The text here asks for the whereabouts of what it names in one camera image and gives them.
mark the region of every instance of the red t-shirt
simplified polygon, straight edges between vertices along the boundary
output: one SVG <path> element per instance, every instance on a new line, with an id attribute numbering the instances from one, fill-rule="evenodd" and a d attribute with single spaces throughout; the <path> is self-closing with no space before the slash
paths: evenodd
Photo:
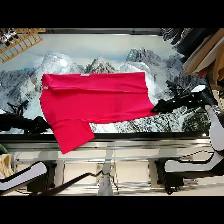
<path id="1" fill-rule="evenodd" d="M 40 103 L 63 154 L 94 138 L 89 123 L 106 124 L 156 115 L 145 73 L 42 77 Z"/>

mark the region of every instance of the shirt tag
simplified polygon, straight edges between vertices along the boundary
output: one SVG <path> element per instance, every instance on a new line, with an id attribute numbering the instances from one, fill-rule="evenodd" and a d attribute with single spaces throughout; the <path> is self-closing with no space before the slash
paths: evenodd
<path id="1" fill-rule="evenodd" d="M 88 74 L 88 73 L 87 74 L 81 74 L 81 76 L 90 76 L 90 74 Z"/>

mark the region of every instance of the gray sky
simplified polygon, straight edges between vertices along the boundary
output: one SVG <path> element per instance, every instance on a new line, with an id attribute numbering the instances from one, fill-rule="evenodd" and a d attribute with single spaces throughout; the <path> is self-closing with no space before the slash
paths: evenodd
<path id="1" fill-rule="evenodd" d="M 174 54 L 172 45 L 159 36 L 111 35 L 111 34 L 44 34 L 43 41 L 1 64 L 1 70 L 17 70 L 38 66 L 44 55 L 57 52 L 65 54 L 81 65 L 86 65 L 99 56 L 110 61 L 115 67 L 125 61 L 133 48 L 144 47 L 153 50 L 162 58 Z"/>

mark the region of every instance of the mountain image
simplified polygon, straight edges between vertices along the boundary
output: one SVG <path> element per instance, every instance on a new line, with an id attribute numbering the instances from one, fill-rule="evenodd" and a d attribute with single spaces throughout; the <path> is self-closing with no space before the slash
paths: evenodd
<path id="1" fill-rule="evenodd" d="M 159 99 L 170 99 L 174 95 L 168 89 L 169 80 L 184 89 L 191 90 L 198 84 L 206 84 L 204 79 L 197 76 L 184 76 L 179 54 L 162 59 L 151 50 L 131 49 L 126 61 L 119 67 L 103 57 L 94 59 L 86 66 L 78 65 L 70 57 L 52 53 L 45 55 L 41 65 L 37 68 L 28 68 L 15 71 L 0 72 L 0 108 L 11 111 L 7 103 L 18 105 L 28 100 L 29 104 L 24 117 L 34 119 L 43 116 L 39 97 L 41 95 L 41 78 L 48 74 L 74 73 L 115 73 L 144 71 L 148 96 L 153 104 Z M 134 132 L 179 132 L 179 131 L 206 131 L 209 127 L 208 117 L 200 109 L 188 110 L 185 107 L 175 110 L 171 114 L 124 121 L 111 124 L 90 124 L 94 133 L 134 133 Z M 22 130 L 11 129 L 7 133 L 23 133 Z"/>

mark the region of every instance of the robotic arm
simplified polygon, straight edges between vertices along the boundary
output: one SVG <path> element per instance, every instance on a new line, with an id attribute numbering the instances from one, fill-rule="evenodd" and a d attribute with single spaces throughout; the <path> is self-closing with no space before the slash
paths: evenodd
<path id="1" fill-rule="evenodd" d="M 171 100 L 160 100 L 153 112 L 170 113 L 181 106 L 188 108 L 203 107 L 211 121 L 209 136 L 214 149 L 212 156 L 205 161 L 183 161 L 178 158 L 161 158 L 156 163 L 158 184 L 172 194 L 180 186 L 183 179 L 203 178 L 224 175 L 224 112 L 218 107 L 211 91 L 204 85 L 195 87 L 191 93 L 175 97 Z"/>

